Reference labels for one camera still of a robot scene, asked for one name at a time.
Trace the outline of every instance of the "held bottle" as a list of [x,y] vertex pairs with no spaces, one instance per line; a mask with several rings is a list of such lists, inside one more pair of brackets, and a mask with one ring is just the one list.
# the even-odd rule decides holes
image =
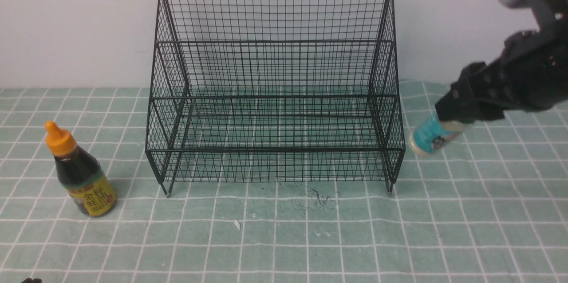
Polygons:
[[473,123],[440,121],[438,114],[434,112],[428,120],[410,133],[408,143],[417,156],[430,156],[471,127]]
[[71,133],[55,122],[45,123],[45,143],[55,158],[57,179],[86,216],[103,216],[114,208],[116,193],[101,164],[77,145]]

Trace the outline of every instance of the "wire mesh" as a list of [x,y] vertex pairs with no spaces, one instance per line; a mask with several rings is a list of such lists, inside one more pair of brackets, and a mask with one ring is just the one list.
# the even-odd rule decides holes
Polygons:
[[404,155],[394,0],[158,0],[158,183],[385,180]]

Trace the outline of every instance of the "green grid tablecloth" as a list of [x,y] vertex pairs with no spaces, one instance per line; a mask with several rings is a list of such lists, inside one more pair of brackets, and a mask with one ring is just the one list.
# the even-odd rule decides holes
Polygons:
[[[444,85],[401,81],[406,136]],[[143,153],[148,89],[0,89],[0,282],[568,282],[568,106],[477,124],[377,182],[178,183]],[[46,120],[118,196],[87,220],[43,145]]]

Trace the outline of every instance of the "bottle label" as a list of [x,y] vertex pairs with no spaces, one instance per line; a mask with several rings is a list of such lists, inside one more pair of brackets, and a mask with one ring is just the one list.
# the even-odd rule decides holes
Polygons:
[[462,131],[449,131],[440,125],[438,116],[434,113],[413,132],[414,143],[418,148],[433,154],[462,134]]
[[80,188],[67,188],[67,192],[86,216],[102,216],[116,202],[116,193],[102,172],[94,182]]

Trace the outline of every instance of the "white wall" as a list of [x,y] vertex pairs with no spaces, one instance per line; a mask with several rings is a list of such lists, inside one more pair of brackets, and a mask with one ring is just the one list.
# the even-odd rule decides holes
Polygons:
[[[148,86],[157,0],[0,0],[0,87]],[[497,0],[395,0],[401,78],[448,83],[536,27]]]

